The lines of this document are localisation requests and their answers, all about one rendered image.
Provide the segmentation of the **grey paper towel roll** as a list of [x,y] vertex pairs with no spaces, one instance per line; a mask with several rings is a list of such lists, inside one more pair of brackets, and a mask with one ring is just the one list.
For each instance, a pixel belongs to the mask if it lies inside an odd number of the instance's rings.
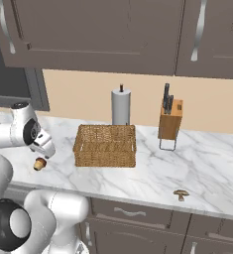
[[131,90],[121,83],[111,91],[111,110],[113,125],[130,124]]

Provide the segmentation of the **wicker basket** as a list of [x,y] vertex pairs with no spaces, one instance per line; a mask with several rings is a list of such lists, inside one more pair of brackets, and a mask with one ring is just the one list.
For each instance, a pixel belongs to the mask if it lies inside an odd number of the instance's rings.
[[72,151],[77,167],[135,168],[136,128],[81,124]]

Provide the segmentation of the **brown drawer front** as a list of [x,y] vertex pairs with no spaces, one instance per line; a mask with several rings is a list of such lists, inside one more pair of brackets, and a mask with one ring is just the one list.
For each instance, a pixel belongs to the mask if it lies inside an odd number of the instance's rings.
[[203,239],[233,242],[233,220],[193,214],[187,234]]
[[[133,203],[106,200],[101,198],[90,199],[91,210],[96,217],[110,217],[132,221],[133,223],[152,224],[160,229],[168,229],[172,222],[172,213],[166,209],[137,205]],[[114,207],[121,207],[127,211],[145,211],[147,216],[127,216],[119,211],[114,211]]]

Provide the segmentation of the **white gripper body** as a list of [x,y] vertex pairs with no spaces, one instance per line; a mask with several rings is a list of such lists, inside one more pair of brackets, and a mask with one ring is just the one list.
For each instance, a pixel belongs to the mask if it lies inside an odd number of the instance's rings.
[[46,159],[51,158],[56,152],[52,137],[46,131],[38,134],[36,140],[30,145],[30,149],[42,154]]

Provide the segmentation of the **brown base cupboard door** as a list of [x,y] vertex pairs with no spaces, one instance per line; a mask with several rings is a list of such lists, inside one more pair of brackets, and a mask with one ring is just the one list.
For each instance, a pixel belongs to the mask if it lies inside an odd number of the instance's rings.
[[[88,246],[85,222],[90,224],[93,246]],[[102,219],[86,218],[80,230],[90,254],[180,254],[184,240],[181,235]]]
[[233,254],[233,244],[187,236],[181,254],[190,254],[192,242],[197,242],[195,254]]

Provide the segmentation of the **narrow brown cupboard door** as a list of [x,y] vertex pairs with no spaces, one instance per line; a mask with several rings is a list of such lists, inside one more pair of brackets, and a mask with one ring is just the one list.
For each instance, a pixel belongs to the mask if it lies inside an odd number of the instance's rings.
[[233,0],[207,0],[198,60],[190,60],[201,0],[185,0],[175,74],[233,79]]

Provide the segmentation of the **brown mushroom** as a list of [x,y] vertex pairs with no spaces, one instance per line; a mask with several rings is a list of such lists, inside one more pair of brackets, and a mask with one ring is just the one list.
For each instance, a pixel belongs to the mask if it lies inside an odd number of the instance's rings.
[[36,171],[40,171],[47,165],[47,161],[44,158],[37,158],[36,162],[34,163],[34,169]]
[[179,201],[184,201],[184,198],[188,196],[188,192],[186,190],[175,190],[174,194],[178,196]]

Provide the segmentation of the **wide brown cupboard door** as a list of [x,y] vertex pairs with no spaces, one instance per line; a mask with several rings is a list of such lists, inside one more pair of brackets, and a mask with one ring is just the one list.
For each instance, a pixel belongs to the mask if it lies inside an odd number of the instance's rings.
[[3,0],[7,66],[172,75],[184,0]]

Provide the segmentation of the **wooden knife block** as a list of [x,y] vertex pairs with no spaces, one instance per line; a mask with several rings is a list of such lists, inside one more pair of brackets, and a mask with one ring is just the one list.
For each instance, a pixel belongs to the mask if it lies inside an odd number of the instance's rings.
[[158,137],[167,140],[174,140],[180,128],[182,119],[183,101],[175,99],[170,114],[165,113],[164,107],[161,107],[159,134]]

